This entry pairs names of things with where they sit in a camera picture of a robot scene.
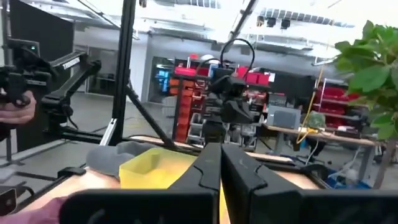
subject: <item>yellow bin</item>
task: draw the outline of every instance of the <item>yellow bin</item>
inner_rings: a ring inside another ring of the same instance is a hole
[[[122,189],[167,189],[193,164],[196,156],[153,148],[120,165]],[[220,223],[229,223],[224,192],[220,193]]]

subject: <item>ceiling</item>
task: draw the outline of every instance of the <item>ceiling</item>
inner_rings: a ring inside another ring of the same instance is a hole
[[[23,1],[89,26],[118,29],[121,23],[123,0]],[[393,7],[383,7],[389,2],[378,0],[375,6],[360,0],[147,0],[145,8],[136,7],[134,28],[154,35],[217,42],[243,37],[258,49],[273,45],[329,58],[337,54],[330,52],[334,43],[360,37],[367,19],[398,27]],[[276,24],[259,27],[259,16],[274,17]],[[288,29],[281,29],[284,19],[290,21]]]

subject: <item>sleeve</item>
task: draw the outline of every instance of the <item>sleeve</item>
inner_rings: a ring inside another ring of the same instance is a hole
[[[10,136],[11,130],[6,124],[0,124],[0,141],[5,140],[8,136]]]

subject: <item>ceiling light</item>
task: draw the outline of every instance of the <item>ceiling light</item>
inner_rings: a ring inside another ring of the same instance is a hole
[[[267,27],[274,27],[275,24],[276,24],[276,18],[267,19]]]
[[[266,18],[264,18],[264,16],[257,16],[257,27],[261,27],[262,25],[264,25],[264,22],[266,21]]]
[[[280,23],[280,29],[287,29],[289,27],[290,27],[290,20],[282,19],[282,22]]]

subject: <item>metal pole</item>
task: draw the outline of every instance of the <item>metal pole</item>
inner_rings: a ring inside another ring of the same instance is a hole
[[[1,28],[2,28],[2,45],[5,46],[8,43],[8,0],[2,0],[1,2]],[[3,47],[4,64],[10,65],[10,55],[7,47]],[[11,134],[6,138],[6,160],[12,162],[12,144]]]
[[[116,69],[116,90],[113,98],[112,118],[116,118],[114,134],[109,145],[114,146],[123,138],[124,110],[126,109],[126,87],[130,78],[130,56],[136,10],[135,0],[123,1],[121,29],[119,36],[118,66]]]
[[[117,119],[112,118],[111,121],[108,124],[108,127],[106,127],[104,136],[101,139],[101,142],[99,143],[100,146],[107,146],[109,144],[109,141],[112,138],[114,127],[116,124]]]
[[[2,0],[1,2],[2,10],[1,10],[1,28],[2,28],[2,44],[6,44],[8,40],[8,0]],[[7,48],[3,48],[4,52],[4,64],[9,65],[10,56]]]

